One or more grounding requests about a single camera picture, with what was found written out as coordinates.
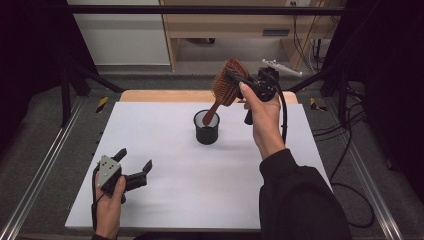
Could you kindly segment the black mesh pen holder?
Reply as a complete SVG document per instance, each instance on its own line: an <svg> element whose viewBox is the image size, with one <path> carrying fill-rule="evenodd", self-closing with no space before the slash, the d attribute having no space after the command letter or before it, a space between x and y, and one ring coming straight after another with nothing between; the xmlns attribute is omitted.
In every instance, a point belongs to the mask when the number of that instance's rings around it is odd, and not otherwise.
<svg viewBox="0 0 424 240"><path fill-rule="evenodd" d="M207 110L197 112L193 118L195 125L195 137L197 141L204 145L210 145L217 141L220 117L214 114L209 125L205 125L202 120L206 115Z"/></svg>

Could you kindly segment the white table cover sheet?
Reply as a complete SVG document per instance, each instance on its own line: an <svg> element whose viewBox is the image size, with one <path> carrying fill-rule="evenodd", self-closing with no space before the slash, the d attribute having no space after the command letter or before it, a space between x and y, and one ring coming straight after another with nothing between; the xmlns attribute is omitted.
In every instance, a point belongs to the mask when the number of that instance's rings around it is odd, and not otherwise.
<svg viewBox="0 0 424 240"><path fill-rule="evenodd" d="M218 139L195 138L194 115L205 103L118 102L93 157L125 149L122 171L153 164L144 187L127 192L121 226L145 231L257 231L261 161L246 111L219 109Z"/></svg>

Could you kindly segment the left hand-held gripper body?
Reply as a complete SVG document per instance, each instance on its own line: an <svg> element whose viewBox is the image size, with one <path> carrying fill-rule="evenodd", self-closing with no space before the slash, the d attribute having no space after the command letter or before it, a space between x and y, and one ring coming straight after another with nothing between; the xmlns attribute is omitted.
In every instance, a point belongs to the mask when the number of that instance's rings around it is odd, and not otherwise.
<svg viewBox="0 0 424 240"><path fill-rule="evenodd" d="M147 174L142 170L131 175L124 175L126 187L124 192L147 185ZM103 155L99 162L99 173L96 187L101 189L107 196L111 197L114 193L115 186L122 176L122 166L120 162L116 162L113 157Z"/></svg>

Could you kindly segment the black metal stand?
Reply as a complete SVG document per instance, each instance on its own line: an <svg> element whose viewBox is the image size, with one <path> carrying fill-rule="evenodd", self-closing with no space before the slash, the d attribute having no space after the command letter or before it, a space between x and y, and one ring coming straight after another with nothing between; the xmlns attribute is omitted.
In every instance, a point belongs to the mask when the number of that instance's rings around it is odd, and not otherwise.
<svg viewBox="0 0 424 240"><path fill-rule="evenodd" d="M91 92L91 88L86 80L91 79L115 93L123 93L125 91L124 88L106 80L98 73L90 71L78 64L66 66L60 72L59 79L62 97L62 127L66 126L71 119L70 87L73 87L78 96L88 96Z"/></svg>
<svg viewBox="0 0 424 240"><path fill-rule="evenodd" d="M332 97L338 92L337 119L343 125L347 125L347 72L339 67L330 66L320 72L308 77L306 80L288 88L288 91L297 93L307 86L322 80L320 93L323 97Z"/></svg>

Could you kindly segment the person's right hand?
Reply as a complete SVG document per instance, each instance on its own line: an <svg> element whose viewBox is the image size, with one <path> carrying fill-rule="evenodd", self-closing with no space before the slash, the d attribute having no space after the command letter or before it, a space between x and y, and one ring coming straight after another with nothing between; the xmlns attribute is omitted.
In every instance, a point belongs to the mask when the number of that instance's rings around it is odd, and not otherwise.
<svg viewBox="0 0 424 240"><path fill-rule="evenodd" d="M261 101L245 83L239 84L246 103L244 108L252 111L253 139L263 159L285 148L280 133L280 100L277 94L268 101Z"/></svg>

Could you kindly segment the black curtain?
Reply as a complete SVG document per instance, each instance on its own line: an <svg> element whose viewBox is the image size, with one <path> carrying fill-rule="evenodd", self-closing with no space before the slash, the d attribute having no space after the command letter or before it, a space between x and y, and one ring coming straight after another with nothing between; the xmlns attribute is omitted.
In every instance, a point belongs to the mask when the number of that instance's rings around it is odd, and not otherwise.
<svg viewBox="0 0 424 240"><path fill-rule="evenodd" d="M328 62L365 86L365 109L388 158L424 203L424 0L347 0Z"/></svg>
<svg viewBox="0 0 424 240"><path fill-rule="evenodd" d="M0 153L10 145L31 98L60 85L78 64L96 72L66 0L0 0Z"/></svg>

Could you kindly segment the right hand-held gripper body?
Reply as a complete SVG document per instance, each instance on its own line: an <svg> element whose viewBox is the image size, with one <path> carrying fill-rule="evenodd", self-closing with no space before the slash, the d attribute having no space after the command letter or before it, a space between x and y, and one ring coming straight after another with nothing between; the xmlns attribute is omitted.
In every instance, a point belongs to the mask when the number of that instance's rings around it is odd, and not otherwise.
<svg viewBox="0 0 424 240"><path fill-rule="evenodd" d="M249 77L247 80L253 82L257 86L257 89L253 90L253 92L263 102L268 102L272 100L275 95L278 95L282 104L283 114L286 114L287 104L279 84L279 72L282 71L296 77L301 77L303 73L286 67L276 60L263 59L262 62L265 64L265 67L258 70L258 76L256 78Z"/></svg>

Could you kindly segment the person's left hand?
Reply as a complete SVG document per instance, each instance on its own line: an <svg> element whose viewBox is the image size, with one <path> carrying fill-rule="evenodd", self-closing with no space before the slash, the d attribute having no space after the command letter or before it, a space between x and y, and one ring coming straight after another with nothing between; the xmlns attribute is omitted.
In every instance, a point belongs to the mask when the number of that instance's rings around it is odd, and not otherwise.
<svg viewBox="0 0 424 240"><path fill-rule="evenodd" d="M108 240L116 240L120 229L121 200L126 187L126 180L121 176L111 197L96 188L97 227L95 233Z"/></svg>

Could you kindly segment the aluminium floor rail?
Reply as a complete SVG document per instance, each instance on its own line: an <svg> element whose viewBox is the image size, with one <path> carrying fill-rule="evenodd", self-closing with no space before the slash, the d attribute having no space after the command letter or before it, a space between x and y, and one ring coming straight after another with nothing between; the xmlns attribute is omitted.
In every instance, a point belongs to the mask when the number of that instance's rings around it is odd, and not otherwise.
<svg viewBox="0 0 424 240"><path fill-rule="evenodd" d="M360 102L354 103L351 106L347 106L347 125L343 126L337 119L337 109L336 102L330 98L325 98L325 103L333 117L334 121L339 127L342 127L339 135L341 137L342 143L344 144L344 150L342 156L337 162L336 168L329 176L329 181L332 185L336 185L334 182L334 177L338 169L340 168L342 162L346 155L349 156L351 164L353 166L354 172L356 173L359 182L363 188L365 197L368 206L373 212L374 218L378 221L386 240L404 240L403 235L400 232L400 229L395 222L380 190L378 189L371 173L363 162L363 159L353 142L352 131L351 131L351 121L354 119L355 115L360 115L358 107L361 105Z"/></svg>
<svg viewBox="0 0 424 240"><path fill-rule="evenodd" d="M25 222L32 206L34 205L38 194L40 193L52 167L54 166L67 138L78 119L81 108L85 103L85 97L77 97L72 107L68 122L60 128L48 152L46 153L40 167L31 183L15 208L12 216L9 218L3 229L0 231L0 240L15 240Z"/></svg>

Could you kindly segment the black horizontal frame bar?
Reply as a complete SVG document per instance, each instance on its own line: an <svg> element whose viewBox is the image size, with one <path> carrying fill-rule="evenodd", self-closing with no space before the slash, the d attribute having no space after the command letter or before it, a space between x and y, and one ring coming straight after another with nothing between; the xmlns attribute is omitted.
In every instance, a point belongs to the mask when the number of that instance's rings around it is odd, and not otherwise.
<svg viewBox="0 0 424 240"><path fill-rule="evenodd" d="M68 5L75 14L209 14L209 15L300 15L343 16L356 12L345 7L259 7L259 6L149 6Z"/></svg>

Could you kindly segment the brown wooden hairbrush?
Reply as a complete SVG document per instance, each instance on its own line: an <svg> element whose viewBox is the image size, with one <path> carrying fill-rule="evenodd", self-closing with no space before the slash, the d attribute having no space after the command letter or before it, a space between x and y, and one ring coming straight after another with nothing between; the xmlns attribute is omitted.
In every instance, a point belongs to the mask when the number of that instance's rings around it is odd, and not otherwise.
<svg viewBox="0 0 424 240"><path fill-rule="evenodd" d="M212 85L215 102L202 119L204 126L209 126L219 106L230 106L240 93L239 82L247 80L249 72L238 60L227 60L216 74Z"/></svg>

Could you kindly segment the light wooden desk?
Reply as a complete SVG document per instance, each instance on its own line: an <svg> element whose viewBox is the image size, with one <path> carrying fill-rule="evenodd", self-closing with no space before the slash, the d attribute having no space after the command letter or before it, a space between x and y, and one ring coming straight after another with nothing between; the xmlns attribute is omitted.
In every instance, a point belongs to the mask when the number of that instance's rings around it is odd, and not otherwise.
<svg viewBox="0 0 424 240"><path fill-rule="evenodd" d="M159 0L162 6L263 6L287 7L287 0ZM309 7L344 7L347 0L311 0ZM277 38L292 69L306 65L310 42L330 39L337 28L330 16L165 14L167 37Z"/></svg>

